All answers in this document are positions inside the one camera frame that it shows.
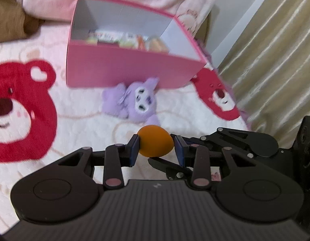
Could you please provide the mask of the orange ball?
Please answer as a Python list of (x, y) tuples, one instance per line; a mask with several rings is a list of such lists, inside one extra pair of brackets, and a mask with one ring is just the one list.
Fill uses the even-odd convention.
[(162, 157), (174, 148), (172, 137), (162, 127), (147, 125), (141, 128), (137, 135), (140, 138), (139, 154), (144, 157)]

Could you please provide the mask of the purple plush toy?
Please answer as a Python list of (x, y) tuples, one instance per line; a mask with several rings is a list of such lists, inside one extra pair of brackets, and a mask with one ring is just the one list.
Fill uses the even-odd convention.
[(129, 86), (120, 83), (102, 92), (102, 112), (134, 123), (159, 126), (156, 114), (155, 89), (159, 78), (134, 82)]

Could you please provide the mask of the white blanket with red bears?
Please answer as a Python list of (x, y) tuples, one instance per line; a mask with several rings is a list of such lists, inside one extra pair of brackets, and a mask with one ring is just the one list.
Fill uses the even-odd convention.
[[(68, 24), (46, 24), (33, 37), (0, 44), (0, 64), (26, 63), (43, 59), (52, 65), (56, 81), (49, 94), (58, 117), (56, 137), (46, 155), (38, 160), (0, 163), (0, 233), (18, 220), (10, 202), (13, 185), (22, 177), (83, 146), (103, 150), (114, 143), (126, 143), (140, 126), (101, 111), (101, 89), (71, 89), (65, 82)], [(167, 132), (185, 137), (211, 134), (219, 127), (246, 130), (242, 117), (226, 121), (216, 116), (199, 98), (192, 83), (179, 89), (156, 93), (157, 112)]]

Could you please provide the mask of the beige striped curtain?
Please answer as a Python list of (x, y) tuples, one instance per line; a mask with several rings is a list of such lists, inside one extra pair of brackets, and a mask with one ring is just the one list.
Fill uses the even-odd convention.
[(310, 115), (310, 0), (265, 0), (219, 71), (251, 129), (292, 145)]

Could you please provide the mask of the pink cardboard box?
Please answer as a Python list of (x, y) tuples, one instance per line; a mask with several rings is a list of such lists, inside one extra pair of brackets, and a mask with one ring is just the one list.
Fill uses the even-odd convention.
[[(167, 52), (87, 42), (90, 30), (160, 38)], [(66, 58), (71, 88), (113, 87), (151, 77), (160, 88), (178, 88), (207, 64), (197, 42), (172, 14), (127, 0), (77, 0)]]

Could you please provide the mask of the white orange packet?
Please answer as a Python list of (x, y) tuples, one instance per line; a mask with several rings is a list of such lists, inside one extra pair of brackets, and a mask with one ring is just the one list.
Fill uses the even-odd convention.
[(119, 46), (122, 48), (146, 50), (147, 40), (147, 36), (133, 33), (124, 33), (120, 39)]

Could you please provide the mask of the blue white tissue pack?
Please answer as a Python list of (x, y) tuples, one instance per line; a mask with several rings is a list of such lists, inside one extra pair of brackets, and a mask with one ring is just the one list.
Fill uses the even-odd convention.
[(169, 53), (170, 49), (159, 37), (149, 37), (146, 41), (146, 48), (151, 52)]

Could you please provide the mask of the white tissue pack red print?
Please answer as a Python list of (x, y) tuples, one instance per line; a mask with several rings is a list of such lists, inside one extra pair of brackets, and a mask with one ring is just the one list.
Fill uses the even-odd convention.
[(88, 44), (118, 44), (122, 38), (120, 32), (109, 32), (100, 29), (89, 30), (85, 42)]

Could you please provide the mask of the brown pillow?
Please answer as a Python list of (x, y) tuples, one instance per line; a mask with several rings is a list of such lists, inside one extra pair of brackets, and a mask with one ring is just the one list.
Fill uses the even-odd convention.
[(27, 39), (44, 20), (27, 14), (16, 0), (0, 0), (0, 43)]

